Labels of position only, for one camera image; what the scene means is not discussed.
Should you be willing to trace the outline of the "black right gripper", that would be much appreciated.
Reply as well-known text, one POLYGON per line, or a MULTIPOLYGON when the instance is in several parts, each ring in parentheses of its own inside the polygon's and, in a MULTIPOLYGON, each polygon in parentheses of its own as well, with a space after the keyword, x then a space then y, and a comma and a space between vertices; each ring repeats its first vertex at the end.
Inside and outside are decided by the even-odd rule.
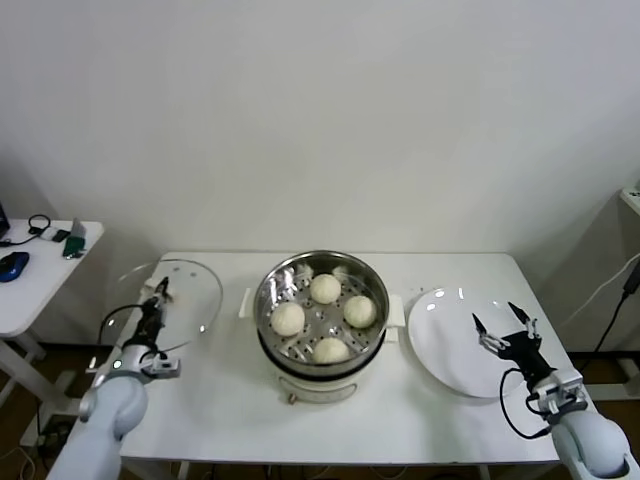
POLYGON ((501 340, 489 333, 479 317, 473 313, 479 343, 487 350, 499 350, 500 359, 513 361, 527 383, 540 383, 549 377, 555 368, 551 367, 540 353, 541 339, 537 331, 537 320, 531 319, 522 308, 512 302, 508 302, 508 306, 525 330, 507 335, 501 340))

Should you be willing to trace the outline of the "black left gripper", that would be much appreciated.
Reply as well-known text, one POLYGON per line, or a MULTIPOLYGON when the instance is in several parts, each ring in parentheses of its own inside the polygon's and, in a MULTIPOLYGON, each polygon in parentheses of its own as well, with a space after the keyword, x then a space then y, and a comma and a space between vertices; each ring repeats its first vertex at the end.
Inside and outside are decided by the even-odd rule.
POLYGON ((164 327, 165 305, 170 300, 169 280, 162 279, 150 297, 140 307, 141 318, 130 338, 131 345, 141 345, 152 351, 157 349, 157 339, 164 327))

